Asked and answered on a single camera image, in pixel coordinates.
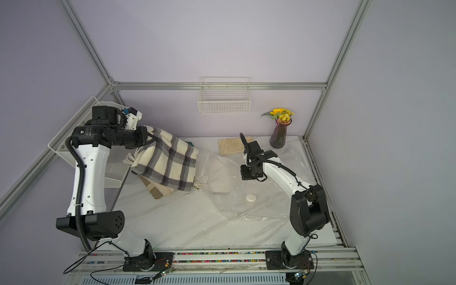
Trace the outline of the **clear plastic vacuum bag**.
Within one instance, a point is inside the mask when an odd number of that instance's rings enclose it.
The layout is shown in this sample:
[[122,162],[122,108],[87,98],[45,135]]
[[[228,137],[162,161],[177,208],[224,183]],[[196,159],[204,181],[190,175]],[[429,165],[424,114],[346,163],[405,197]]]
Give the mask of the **clear plastic vacuum bag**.
[[[204,159],[203,192],[215,208],[233,222],[263,222],[288,220],[290,198],[272,178],[265,181],[242,180],[240,167],[243,154],[218,156],[210,153]],[[256,202],[248,203],[245,196],[256,195]]]

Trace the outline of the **cream plaid fringed scarf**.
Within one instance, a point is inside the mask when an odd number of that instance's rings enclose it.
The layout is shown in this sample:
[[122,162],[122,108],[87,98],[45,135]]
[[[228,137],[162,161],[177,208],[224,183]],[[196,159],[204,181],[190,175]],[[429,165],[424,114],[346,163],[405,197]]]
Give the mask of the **cream plaid fringed scarf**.
[[199,190],[202,182],[197,179],[199,150],[186,141],[159,128],[147,126],[148,141],[123,162],[133,173],[175,191]]

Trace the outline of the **beige brown striped scarf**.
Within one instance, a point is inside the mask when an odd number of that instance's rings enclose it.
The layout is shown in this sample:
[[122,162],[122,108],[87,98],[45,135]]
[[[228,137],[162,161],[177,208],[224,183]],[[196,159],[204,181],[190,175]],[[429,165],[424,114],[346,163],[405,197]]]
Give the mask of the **beige brown striped scarf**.
[[160,190],[147,178],[140,176],[140,179],[154,199],[158,200],[163,197],[163,194],[160,192]]

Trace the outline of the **cream knitted scarf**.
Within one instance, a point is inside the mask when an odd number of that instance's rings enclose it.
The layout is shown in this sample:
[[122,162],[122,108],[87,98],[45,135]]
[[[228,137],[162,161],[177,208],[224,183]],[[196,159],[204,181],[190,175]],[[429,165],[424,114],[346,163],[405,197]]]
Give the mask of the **cream knitted scarf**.
[[171,195],[175,190],[173,188],[152,182],[163,194],[163,197]]

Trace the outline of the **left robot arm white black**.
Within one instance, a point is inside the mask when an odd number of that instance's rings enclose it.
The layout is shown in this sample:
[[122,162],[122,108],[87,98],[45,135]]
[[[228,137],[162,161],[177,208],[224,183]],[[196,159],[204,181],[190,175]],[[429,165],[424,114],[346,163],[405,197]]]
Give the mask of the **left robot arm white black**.
[[141,112],[134,108],[94,106],[91,119],[75,127],[65,140],[75,160],[72,200],[65,217],[56,227],[80,239],[87,252],[92,241],[111,243],[124,254],[138,257],[147,252],[148,242],[126,227],[121,211],[108,211],[105,202],[105,172],[112,147],[127,150],[142,147],[149,138],[146,127],[138,125]]

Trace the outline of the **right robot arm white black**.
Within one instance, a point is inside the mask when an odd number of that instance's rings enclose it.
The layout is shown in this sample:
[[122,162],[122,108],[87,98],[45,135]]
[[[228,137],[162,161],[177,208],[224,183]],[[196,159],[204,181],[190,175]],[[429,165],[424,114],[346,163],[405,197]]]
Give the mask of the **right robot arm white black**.
[[243,134],[240,134],[240,139],[245,159],[241,166],[242,180],[264,182],[272,179],[290,198],[289,220],[292,232],[281,246],[282,256],[291,259],[302,255],[308,243],[318,237],[317,231],[330,223],[330,211],[323,187],[300,179],[282,163],[274,151],[264,151],[256,141],[247,142]]

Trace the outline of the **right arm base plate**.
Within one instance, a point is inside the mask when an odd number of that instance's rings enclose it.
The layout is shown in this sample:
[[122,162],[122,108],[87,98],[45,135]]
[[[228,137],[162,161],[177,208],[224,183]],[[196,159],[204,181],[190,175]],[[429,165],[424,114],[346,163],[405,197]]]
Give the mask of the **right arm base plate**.
[[304,250],[298,255],[289,255],[283,251],[266,251],[268,270],[310,270],[314,269],[311,252]]

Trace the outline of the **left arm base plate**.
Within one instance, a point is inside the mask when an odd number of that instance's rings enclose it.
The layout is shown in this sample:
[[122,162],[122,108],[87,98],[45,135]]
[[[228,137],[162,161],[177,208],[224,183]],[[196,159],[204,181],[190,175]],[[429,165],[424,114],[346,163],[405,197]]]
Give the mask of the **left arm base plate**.
[[125,257],[123,272],[163,271],[172,265],[174,253],[155,252],[151,257]]

